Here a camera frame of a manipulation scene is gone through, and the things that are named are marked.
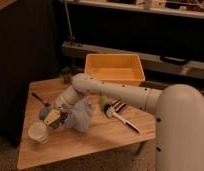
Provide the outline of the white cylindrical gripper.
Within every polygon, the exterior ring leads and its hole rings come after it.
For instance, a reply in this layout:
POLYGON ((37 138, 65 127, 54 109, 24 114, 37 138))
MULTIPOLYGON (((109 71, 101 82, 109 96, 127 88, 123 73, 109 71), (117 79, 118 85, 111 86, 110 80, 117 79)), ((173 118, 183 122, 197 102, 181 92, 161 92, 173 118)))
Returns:
POLYGON ((60 111, 56 109, 67 112, 82 98, 82 93, 77 92, 72 86, 69 86, 54 100, 53 107, 55 109, 52 109, 44 119, 45 125, 57 127, 59 125, 60 111))

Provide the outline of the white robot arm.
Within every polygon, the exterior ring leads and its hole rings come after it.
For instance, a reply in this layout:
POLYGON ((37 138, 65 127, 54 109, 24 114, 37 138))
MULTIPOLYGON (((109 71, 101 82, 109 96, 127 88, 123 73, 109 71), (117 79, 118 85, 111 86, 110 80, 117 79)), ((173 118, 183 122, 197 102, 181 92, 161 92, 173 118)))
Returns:
POLYGON ((79 73, 53 102, 70 110, 91 94, 120 99, 156 118, 156 171, 204 171, 204 96, 185 84, 163 90, 109 83, 79 73))

